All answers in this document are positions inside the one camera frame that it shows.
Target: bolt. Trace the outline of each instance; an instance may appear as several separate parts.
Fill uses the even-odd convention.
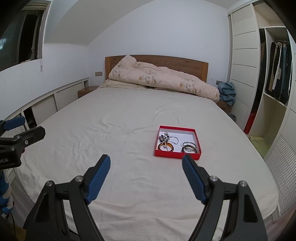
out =
[[[213,182],[217,182],[218,181],[218,177],[216,176],[210,176],[210,180]]]
[[[52,186],[52,184],[53,184],[53,182],[52,182],[52,181],[48,181],[48,182],[46,183],[46,186],[48,186],[48,187],[51,187],[51,186]]]
[[[83,180],[83,176],[75,177],[75,181],[78,182],[78,183],[82,182],[82,180]]]
[[[245,181],[240,181],[239,183],[240,183],[240,185],[243,186],[243,187],[248,186],[247,182],[245,182]]]

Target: bed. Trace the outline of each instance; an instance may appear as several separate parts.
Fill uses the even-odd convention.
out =
[[[123,57],[106,58],[106,79]],[[208,65],[201,61],[134,57],[207,78]],[[202,149],[198,165],[224,182],[247,181],[263,219],[276,209],[272,175],[235,122],[209,99],[165,90],[98,88],[69,104],[41,124],[46,136],[26,148],[17,175],[36,201],[46,181],[68,182],[108,154],[109,174],[89,206],[105,240],[188,240],[204,206],[195,199],[181,160],[154,156],[160,125],[195,129]],[[214,240],[222,234],[227,204]],[[68,203],[65,212],[75,231]]]

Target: trash can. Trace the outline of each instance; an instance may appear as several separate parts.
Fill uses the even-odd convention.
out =
[[[232,113],[226,113],[234,122],[237,121],[237,117]]]

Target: dark bangle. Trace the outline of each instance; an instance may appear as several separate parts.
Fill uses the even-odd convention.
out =
[[[182,152],[183,153],[191,153],[191,152],[185,152],[185,148],[191,148],[192,151],[194,151],[196,154],[197,154],[197,149],[194,147],[194,146],[191,146],[191,145],[184,145],[183,148],[182,148]]]
[[[170,144],[170,143],[168,143],[168,142],[160,143],[160,144],[158,145],[157,149],[158,149],[158,150],[161,150],[160,147],[164,146],[165,144],[166,144],[167,146],[169,146],[170,148],[172,148],[172,150],[170,150],[170,151],[174,151],[174,147],[173,147],[173,145]]]

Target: electrical outlet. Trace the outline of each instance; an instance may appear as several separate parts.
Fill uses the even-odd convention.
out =
[[[103,72],[95,72],[95,76],[102,76]]]

